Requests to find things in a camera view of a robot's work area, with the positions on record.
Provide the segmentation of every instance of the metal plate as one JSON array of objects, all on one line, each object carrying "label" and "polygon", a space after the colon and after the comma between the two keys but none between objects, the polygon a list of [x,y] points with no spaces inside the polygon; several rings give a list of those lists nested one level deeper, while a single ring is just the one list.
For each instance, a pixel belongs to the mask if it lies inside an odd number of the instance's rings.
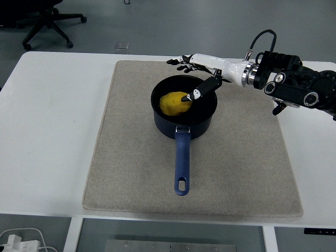
[{"label": "metal plate", "polygon": [[105,252],[236,252],[234,245],[107,240]]}]

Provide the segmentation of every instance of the saucepan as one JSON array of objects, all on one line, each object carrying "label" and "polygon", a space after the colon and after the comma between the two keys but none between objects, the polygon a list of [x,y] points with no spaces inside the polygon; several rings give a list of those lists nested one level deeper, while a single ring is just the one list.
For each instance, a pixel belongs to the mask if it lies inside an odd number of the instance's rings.
[{"label": "saucepan", "polygon": [[170,76],[160,81],[151,95],[155,125],[165,136],[176,141],[174,189],[180,196],[188,194],[190,189],[191,140],[200,137],[208,129],[217,108],[217,95],[214,91],[207,93],[193,101],[190,109],[178,116],[165,115],[160,109],[160,98],[170,92],[190,93],[202,82],[202,79],[194,76]]}]

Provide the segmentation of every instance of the chair wheel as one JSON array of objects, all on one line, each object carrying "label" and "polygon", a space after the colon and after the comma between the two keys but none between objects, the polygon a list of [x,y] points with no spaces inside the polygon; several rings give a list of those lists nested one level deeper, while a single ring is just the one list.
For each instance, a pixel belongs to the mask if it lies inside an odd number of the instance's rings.
[{"label": "chair wheel", "polygon": [[58,14],[59,13],[59,10],[58,10],[58,8],[53,8],[53,10],[52,10],[53,12],[52,13],[54,13],[54,14]]},{"label": "chair wheel", "polygon": [[73,43],[72,43],[71,41],[68,41],[68,42],[67,42],[67,47],[68,47],[68,48],[72,48],[72,47],[73,47]]},{"label": "chair wheel", "polygon": [[32,47],[30,46],[30,44],[24,44],[23,48],[25,48],[27,51],[29,51],[29,50],[31,50]]}]

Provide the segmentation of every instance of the white table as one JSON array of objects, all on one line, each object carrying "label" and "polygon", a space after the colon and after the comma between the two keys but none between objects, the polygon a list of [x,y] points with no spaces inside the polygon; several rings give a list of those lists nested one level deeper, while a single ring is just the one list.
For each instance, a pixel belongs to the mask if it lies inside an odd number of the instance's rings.
[{"label": "white table", "polygon": [[[157,220],[87,211],[82,196],[116,62],[170,58],[25,53],[0,92],[0,213],[72,217],[65,251],[76,247],[83,218]],[[336,71],[330,62],[304,65]],[[276,244],[273,226],[336,228],[336,122],[306,108],[287,108],[278,118],[304,215],[292,222],[223,223],[263,226],[269,248]]]}]

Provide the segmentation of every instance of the handle hole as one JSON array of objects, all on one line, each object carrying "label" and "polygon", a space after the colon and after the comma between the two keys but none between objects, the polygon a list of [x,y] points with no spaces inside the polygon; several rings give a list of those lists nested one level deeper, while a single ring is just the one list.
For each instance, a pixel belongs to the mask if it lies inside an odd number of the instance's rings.
[{"label": "handle hole", "polygon": [[184,192],[186,190],[185,188],[185,178],[180,178],[180,180],[178,181],[178,189],[182,192]]}]

